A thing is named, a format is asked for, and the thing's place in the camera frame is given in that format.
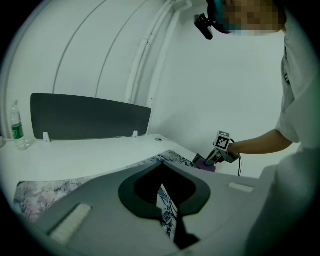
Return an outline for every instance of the gray panel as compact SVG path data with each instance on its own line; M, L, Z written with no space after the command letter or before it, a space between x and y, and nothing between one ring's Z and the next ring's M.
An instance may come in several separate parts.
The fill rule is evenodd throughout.
M162 256L178 252L158 220L132 214L120 201L121 183L154 163L137 166L90 180L46 211L36 225L46 233L77 204L92 206L68 248L85 255Z
M151 109L147 107L73 95L31 95L34 136L53 140L130 137L134 131L145 135Z

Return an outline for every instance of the white wall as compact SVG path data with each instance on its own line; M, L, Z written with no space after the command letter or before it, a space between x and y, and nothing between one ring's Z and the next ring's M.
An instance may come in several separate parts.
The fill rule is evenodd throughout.
M10 109L18 100L24 133L34 139L32 93L122 101L139 44L165 0L48 2L2 69L7 76L1 84L1 128L6 137L11 137Z
M275 128L282 99L284 34L232 36L213 30L213 39L206 40L193 23L193 16L201 13L207 13L207 5L181 16L149 132L207 157L218 130L242 141ZM242 175L259 177L265 166L297 148L294 144L279 153L243 155ZM217 170L237 174L238 164L224 162Z

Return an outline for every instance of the cable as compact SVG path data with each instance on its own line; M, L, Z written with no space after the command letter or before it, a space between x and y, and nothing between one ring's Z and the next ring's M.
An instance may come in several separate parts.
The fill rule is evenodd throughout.
M240 176L241 175L241 171L242 171L242 159L241 159L241 154L239 153L239 170L238 170L238 176Z

